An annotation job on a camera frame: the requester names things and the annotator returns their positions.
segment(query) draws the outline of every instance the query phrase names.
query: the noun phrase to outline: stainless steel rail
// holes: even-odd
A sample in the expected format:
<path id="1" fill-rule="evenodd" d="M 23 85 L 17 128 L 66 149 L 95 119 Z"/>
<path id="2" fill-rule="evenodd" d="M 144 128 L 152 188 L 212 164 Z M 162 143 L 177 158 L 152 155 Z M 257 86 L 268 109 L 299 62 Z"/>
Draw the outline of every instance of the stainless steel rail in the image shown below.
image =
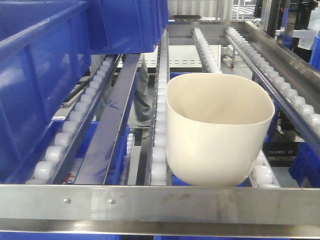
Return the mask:
<path id="1" fill-rule="evenodd" d="M 93 136 L 76 176 L 75 184 L 105 184 L 115 147 L 125 129 L 123 123 L 127 124 L 131 106 L 129 102 L 133 100 L 137 84 L 135 76 L 139 59 L 140 54 L 125 56 L 122 70 L 97 126 L 97 134 Z"/>
<path id="2" fill-rule="evenodd" d="M 5 184 L 0 206 L 0 231 L 320 238 L 318 189 Z"/>

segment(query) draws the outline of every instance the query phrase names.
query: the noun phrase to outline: person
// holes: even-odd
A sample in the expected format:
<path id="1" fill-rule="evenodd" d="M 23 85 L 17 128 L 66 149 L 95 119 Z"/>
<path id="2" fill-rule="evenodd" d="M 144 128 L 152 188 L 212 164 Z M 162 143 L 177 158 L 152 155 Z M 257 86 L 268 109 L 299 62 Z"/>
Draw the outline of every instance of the person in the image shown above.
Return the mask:
<path id="1" fill-rule="evenodd" d="M 151 120 L 151 107 L 148 104 L 148 97 L 147 97 L 147 88 L 149 82 L 149 74 L 148 74 L 148 67 L 143 56 L 142 64 L 140 67 L 140 72 L 138 75 L 138 82 L 136 84 L 136 89 L 134 93 L 134 110 L 135 116 L 137 121 L 139 122 L 139 127 L 147 127 L 150 126 Z"/>

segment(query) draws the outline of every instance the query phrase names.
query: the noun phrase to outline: bolt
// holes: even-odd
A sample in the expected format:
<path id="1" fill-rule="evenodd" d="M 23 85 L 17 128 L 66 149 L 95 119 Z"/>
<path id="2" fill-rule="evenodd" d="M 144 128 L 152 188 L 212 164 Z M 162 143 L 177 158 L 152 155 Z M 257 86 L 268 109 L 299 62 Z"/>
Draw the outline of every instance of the bolt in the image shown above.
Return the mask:
<path id="1" fill-rule="evenodd" d="M 66 204 L 70 204 L 71 203 L 71 199 L 66 197 L 65 199 L 63 199 L 64 203 Z"/>
<path id="2" fill-rule="evenodd" d="M 116 200 L 113 199 L 113 198 L 110 198 L 110 199 L 109 199 L 109 203 L 110 203 L 110 204 L 115 204 L 115 203 L 116 203 Z"/>

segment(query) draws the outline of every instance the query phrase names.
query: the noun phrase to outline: blue bin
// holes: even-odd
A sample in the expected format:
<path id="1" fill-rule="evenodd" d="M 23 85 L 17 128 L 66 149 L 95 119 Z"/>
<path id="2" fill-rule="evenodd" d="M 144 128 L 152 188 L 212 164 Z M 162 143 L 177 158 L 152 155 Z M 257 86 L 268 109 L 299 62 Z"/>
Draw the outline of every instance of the blue bin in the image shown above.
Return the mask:
<path id="1" fill-rule="evenodd" d="M 120 235 L 0 232 L 0 240 L 121 240 Z"/>
<path id="2" fill-rule="evenodd" d="M 310 64 L 320 70 L 320 35 L 314 37 Z"/>
<path id="3" fill-rule="evenodd" d="M 153 52 L 168 22 L 166 0 L 89 0 L 92 54 Z"/>
<path id="4" fill-rule="evenodd" d="M 0 183 L 35 153 L 88 69 L 88 7 L 86 1 L 0 1 Z"/>
<path id="5" fill-rule="evenodd" d="M 298 153 L 289 168 L 289 173 L 300 187 L 307 178 L 312 187 L 320 188 L 320 159 L 306 142 L 299 144 Z"/>

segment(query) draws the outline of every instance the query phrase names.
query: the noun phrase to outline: gray pants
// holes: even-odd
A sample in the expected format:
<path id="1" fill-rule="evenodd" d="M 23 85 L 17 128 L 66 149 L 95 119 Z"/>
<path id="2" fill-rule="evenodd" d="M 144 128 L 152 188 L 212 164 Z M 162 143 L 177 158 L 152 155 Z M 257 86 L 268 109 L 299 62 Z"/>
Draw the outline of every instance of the gray pants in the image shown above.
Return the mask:
<path id="1" fill-rule="evenodd" d="M 144 122 L 151 118 L 151 108 L 148 104 L 148 99 L 146 95 L 148 87 L 149 75 L 146 60 L 143 57 L 142 65 L 139 72 L 139 79 L 136 84 L 136 90 L 134 93 L 134 108 L 135 116 L 138 122 Z"/>

